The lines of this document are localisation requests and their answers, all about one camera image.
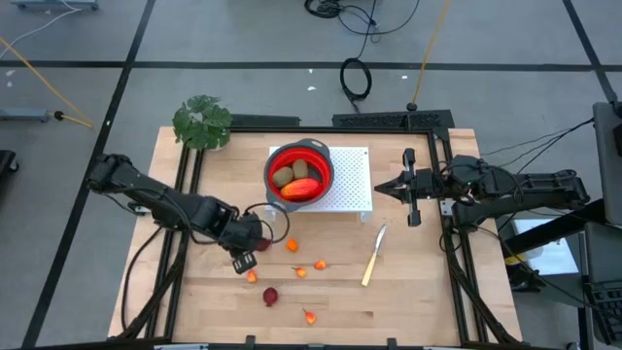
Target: knife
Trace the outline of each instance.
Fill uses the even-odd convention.
[[[369,284],[369,278],[371,278],[371,271],[373,271],[373,266],[376,264],[376,257],[378,256],[378,251],[380,250],[380,243],[382,243],[382,238],[385,237],[385,231],[387,230],[387,224],[384,224],[380,231],[378,231],[378,237],[376,237],[376,246],[373,249],[373,254],[371,255],[371,259],[367,264],[367,270],[365,271],[365,275],[363,276],[363,280],[361,284],[364,287],[367,287]]]

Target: green leaf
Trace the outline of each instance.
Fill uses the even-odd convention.
[[[177,136],[175,142],[180,142],[181,140],[186,141],[185,134],[188,132],[190,124],[190,112],[186,109],[186,105],[183,105],[182,108],[175,112],[175,116],[173,117],[173,127],[175,136]]]
[[[219,128],[231,126],[233,117],[227,108],[223,108],[217,104],[207,106],[201,111],[203,122]]]
[[[197,95],[195,97],[191,97],[188,99],[188,107],[190,107],[190,111],[193,113],[201,113],[203,108],[207,105],[207,100],[209,97],[206,95]]]
[[[207,125],[201,122],[193,122],[188,130],[187,146],[197,150],[203,150],[209,147],[212,142],[212,135],[207,130]]]
[[[208,149],[213,150],[215,148],[220,148],[226,145],[229,142],[229,138],[231,133],[227,129],[222,129],[218,127],[210,127],[210,142],[208,144]]]
[[[201,113],[206,107],[217,104],[221,99],[207,95],[197,95],[188,100],[188,107],[193,113]]]
[[[226,128],[231,125],[232,117],[226,108],[218,105],[220,98],[197,95],[182,103],[182,108],[175,112],[176,142],[183,141],[193,149],[215,149],[223,147],[230,139]]]

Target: knife handle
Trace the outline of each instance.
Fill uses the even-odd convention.
[[[365,275],[363,276],[363,280],[361,281],[361,284],[364,287],[367,287],[367,284],[369,284],[369,278],[371,278],[371,271],[373,271],[373,266],[376,264],[376,253],[374,252],[373,255],[371,256],[371,259],[369,260],[369,263],[367,264],[367,270],[365,271]]]

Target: red bowl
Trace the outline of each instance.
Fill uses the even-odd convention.
[[[281,195],[281,191],[274,186],[271,179],[277,170],[284,166],[292,166],[298,159],[303,159],[307,162],[309,177],[315,178],[320,182],[320,190],[310,199],[291,201]],[[333,173],[334,169],[330,161],[328,146],[317,140],[303,139],[280,147],[270,156],[265,165],[264,182],[266,185],[266,197],[269,202],[280,202],[284,204],[286,210],[295,211],[301,206],[309,205],[322,198],[332,185]]]

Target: orange vegetable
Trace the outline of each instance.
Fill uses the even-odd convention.
[[[313,325],[317,319],[317,317],[315,317],[315,314],[305,309],[302,309],[302,311],[304,311],[304,318],[307,319],[307,324],[309,324],[309,326]]]
[[[303,267],[292,267],[295,271],[295,274],[298,275],[298,277],[300,278],[304,278],[307,276],[307,270],[305,270]]]
[[[295,253],[298,251],[298,242],[295,239],[290,239],[285,247]]]
[[[316,262],[313,267],[317,268],[317,269],[325,269],[327,268],[327,262],[325,261],[318,261]]]
[[[249,273],[246,274],[246,279],[249,280],[250,283],[257,282],[257,274],[254,270],[250,270]]]
[[[322,185],[316,179],[294,180],[281,189],[281,195],[287,200],[306,200],[320,194]]]

